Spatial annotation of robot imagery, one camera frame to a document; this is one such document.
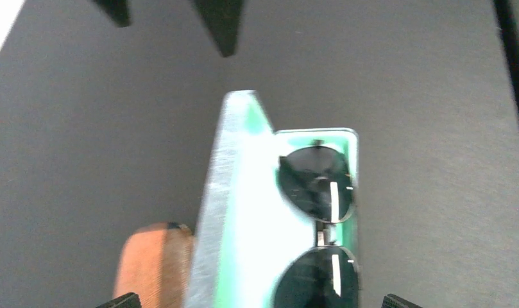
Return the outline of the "black sunglasses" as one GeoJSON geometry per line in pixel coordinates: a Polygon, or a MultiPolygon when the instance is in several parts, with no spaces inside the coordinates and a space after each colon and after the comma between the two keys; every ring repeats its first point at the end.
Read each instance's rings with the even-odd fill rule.
{"type": "Polygon", "coordinates": [[[284,271],[273,307],[359,307],[355,255],[332,237],[355,212],[354,185],[344,154],[316,139],[278,158],[277,185],[314,221],[314,242],[284,271]]]}

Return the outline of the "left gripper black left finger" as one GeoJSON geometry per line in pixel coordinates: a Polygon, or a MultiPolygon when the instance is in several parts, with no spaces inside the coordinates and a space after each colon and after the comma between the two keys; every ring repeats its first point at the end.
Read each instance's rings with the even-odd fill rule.
{"type": "Polygon", "coordinates": [[[118,296],[117,298],[112,299],[109,302],[101,304],[96,308],[141,308],[141,302],[138,294],[136,293],[126,293],[124,295],[118,296]]]}

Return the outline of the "brown plaid glasses case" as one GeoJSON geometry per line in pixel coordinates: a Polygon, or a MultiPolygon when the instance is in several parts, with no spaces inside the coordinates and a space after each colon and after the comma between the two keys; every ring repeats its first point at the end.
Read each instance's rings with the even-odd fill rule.
{"type": "Polygon", "coordinates": [[[182,307],[189,281],[194,236],[188,226],[163,222],[127,238],[113,297],[132,292],[142,307],[182,307]]]}

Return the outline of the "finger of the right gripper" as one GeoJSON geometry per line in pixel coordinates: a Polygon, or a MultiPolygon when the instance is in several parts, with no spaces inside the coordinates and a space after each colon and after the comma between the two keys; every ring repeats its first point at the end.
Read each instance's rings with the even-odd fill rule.
{"type": "Polygon", "coordinates": [[[223,58],[233,56],[237,51],[245,1],[195,0],[192,3],[221,56],[223,58]]]}
{"type": "Polygon", "coordinates": [[[92,0],[119,28],[131,25],[128,0],[92,0]]]}

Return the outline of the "blue-grey glasses case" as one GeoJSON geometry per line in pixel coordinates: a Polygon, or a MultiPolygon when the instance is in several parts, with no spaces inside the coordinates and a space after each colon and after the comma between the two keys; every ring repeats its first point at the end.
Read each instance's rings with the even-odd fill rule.
{"type": "MultiPolygon", "coordinates": [[[[359,136],[350,128],[273,129],[258,94],[223,100],[197,224],[186,307],[273,307],[287,267],[314,242],[314,221],[277,185],[278,158],[321,139],[348,161],[355,212],[332,237],[359,265],[359,136]]],[[[362,279],[360,269],[360,306],[362,279]]]]}

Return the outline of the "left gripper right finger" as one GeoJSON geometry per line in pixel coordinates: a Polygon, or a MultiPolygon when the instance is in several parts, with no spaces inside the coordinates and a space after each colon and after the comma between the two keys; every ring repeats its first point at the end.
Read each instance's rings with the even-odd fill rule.
{"type": "Polygon", "coordinates": [[[395,294],[387,294],[381,308],[423,308],[395,294]]]}

